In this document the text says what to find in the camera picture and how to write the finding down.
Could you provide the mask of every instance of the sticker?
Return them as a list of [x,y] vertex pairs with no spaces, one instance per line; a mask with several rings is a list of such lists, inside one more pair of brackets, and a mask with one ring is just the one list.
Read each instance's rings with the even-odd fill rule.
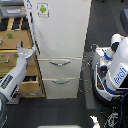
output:
[[18,58],[18,55],[17,54],[13,54],[14,58]]
[[48,4],[38,3],[37,4],[38,16],[39,17],[49,17]]
[[0,75],[7,75],[8,73],[0,73]]
[[13,39],[13,35],[12,34],[7,34],[9,39]]
[[1,58],[5,58],[5,55],[1,55]]
[[7,10],[7,13],[9,14],[20,14],[20,9],[12,9],[12,10]]
[[13,69],[13,68],[8,68],[9,70]]

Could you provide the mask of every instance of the drawer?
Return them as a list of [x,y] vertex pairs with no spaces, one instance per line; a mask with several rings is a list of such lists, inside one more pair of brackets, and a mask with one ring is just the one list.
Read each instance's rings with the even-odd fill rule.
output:
[[36,80],[33,81],[24,81],[19,86],[19,90],[16,93],[32,93],[32,92],[40,92],[41,88],[38,82],[38,76]]
[[[9,71],[11,71],[14,67],[0,67],[0,77],[4,77],[5,75],[8,74]],[[34,76],[34,75],[38,75],[38,69],[35,66],[28,66],[27,68],[27,74],[26,76]]]
[[27,30],[19,31],[0,31],[0,49],[16,49],[16,45],[23,41],[24,48],[31,48],[31,42],[29,39]]
[[43,80],[47,99],[77,98],[79,79]]
[[79,77],[82,59],[38,61],[44,78]]
[[[17,50],[0,50],[0,67],[15,66],[17,58]],[[34,58],[28,62],[28,65],[35,65]]]

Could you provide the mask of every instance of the refrigerator door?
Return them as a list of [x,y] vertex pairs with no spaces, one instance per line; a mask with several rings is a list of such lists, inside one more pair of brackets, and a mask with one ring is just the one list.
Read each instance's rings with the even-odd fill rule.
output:
[[40,49],[38,58],[82,56],[91,0],[30,0],[30,2],[31,7],[27,6],[24,0],[28,18],[30,18],[29,11],[33,16]]

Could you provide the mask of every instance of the white robot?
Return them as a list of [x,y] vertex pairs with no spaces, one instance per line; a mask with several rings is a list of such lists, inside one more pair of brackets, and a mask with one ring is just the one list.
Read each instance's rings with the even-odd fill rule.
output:
[[[120,19],[128,34],[128,10]],[[114,34],[110,47],[97,47],[92,62],[93,91],[102,103],[118,104],[128,90],[128,37]]]
[[3,127],[6,116],[6,103],[12,99],[15,91],[26,76],[28,62],[33,58],[36,48],[22,48],[23,43],[17,45],[17,64],[16,66],[0,81],[0,128]]

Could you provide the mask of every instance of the freezer drawer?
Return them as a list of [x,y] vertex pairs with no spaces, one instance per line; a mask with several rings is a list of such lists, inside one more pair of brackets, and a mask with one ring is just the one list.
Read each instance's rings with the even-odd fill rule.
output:
[[79,77],[82,59],[38,61],[42,78]]
[[47,99],[77,98],[79,79],[43,80]]

